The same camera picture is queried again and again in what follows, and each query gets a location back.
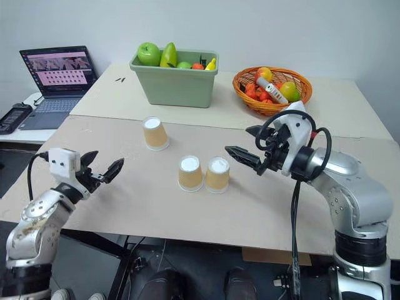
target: green plastic basket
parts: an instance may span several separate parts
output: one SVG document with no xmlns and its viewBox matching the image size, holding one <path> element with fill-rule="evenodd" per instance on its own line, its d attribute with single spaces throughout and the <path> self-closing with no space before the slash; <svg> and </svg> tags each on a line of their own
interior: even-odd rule
<svg viewBox="0 0 400 300">
<path fill-rule="evenodd" d="M 136 54 L 129 66 L 136 72 L 147 100 L 151 104 L 208 108 L 213 95 L 214 77 L 219 56 L 212 51 L 177 50 L 177 61 L 198 63 L 200 56 L 207 64 L 216 58 L 212 71 L 143 66 Z"/>
</svg>

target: green apple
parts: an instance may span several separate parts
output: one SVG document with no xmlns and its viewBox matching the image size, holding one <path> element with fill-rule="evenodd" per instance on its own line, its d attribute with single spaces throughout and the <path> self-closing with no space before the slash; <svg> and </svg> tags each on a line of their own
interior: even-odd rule
<svg viewBox="0 0 400 300">
<path fill-rule="evenodd" d="M 296 89 L 296 85 L 292 81 L 285 82 L 282 84 L 279 92 L 289 101 L 294 102 L 298 100 L 298 90 Z"/>
<path fill-rule="evenodd" d="M 187 61 L 181 61 L 179 64 L 176 66 L 178 69 L 190 69 L 192 67 L 192 64 Z"/>
<path fill-rule="evenodd" d="M 145 66 L 158 66 L 160 64 L 161 52 L 157 45 L 144 42 L 137 50 L 137 58 Z"/>
</svg>

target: wicker basket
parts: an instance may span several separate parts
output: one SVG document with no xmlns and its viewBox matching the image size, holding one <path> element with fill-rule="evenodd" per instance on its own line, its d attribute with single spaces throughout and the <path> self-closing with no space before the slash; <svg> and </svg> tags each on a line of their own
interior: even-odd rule
<svg viewBox="0 0 400 300">
<path fill-rule="evenodd" d="M 278 113 L 282 109 L 288 107 L 289 104 L 268 104 L 257 101 L 253 98 L 247 96 L 244 92 L 240 90 L 240 84 L 246 86 L 247 83 L 254 83 L 256 72 L 258 68 L 261 67 L 249 67 L 241 72 L 238 72 L 233 78 L 233 88 L 237 92 L 237 94 L 243 99 L 244 103 L 253 111 L 258 114 L 262 114 L 263 116 L 273 116 Z M 313 88 L 311 87 L 310 82 L 302 77 L 300 74 L 288 70 L 283 69 L 281 67 L 267 67 L 272 72 L 272 83 L 285 83 L 286 81 L 293 81 L 296 84 L 297 90 L 300 92 L 301 101 L 306 104 L 311 94 L 313 93 Z"/>
</svg>

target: laptop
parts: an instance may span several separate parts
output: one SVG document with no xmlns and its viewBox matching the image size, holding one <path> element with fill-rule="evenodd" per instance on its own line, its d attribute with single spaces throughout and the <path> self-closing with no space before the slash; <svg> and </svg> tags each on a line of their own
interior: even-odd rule
<svg viewBox="0 0 400 300">
<path fill-rule="evenodd" d="M 74 46 L 19 53 L 44 98 L 19 128 L 57 129 L 97 79 L 88 50 Z"/>
</svg>

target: paper cup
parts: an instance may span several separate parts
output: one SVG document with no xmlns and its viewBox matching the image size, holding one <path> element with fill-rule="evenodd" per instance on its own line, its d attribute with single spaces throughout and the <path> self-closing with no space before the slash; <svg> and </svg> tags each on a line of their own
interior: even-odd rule
<svg viewBox="0 0 400 300">
<path fill-rule="evenodd" d="M 150 150 L 160 151 L 169 146 L 169 139 L 158 117 L 147 117 L 143 121 L 144 138 Z"/>
<path fill-rule="evenodd" d="M 196 156 L 182 157 L 179 162 L 179 187 L 186 192 L 196 192 L 203 186 L 200 160 Z"/>
<path fill-rule="evenodd" d="M 206 173 L 206 189 L 221 194 L 228 188 L 229 163 L 222 157 L 214 157 L 208 164 Z"/>
</svg>

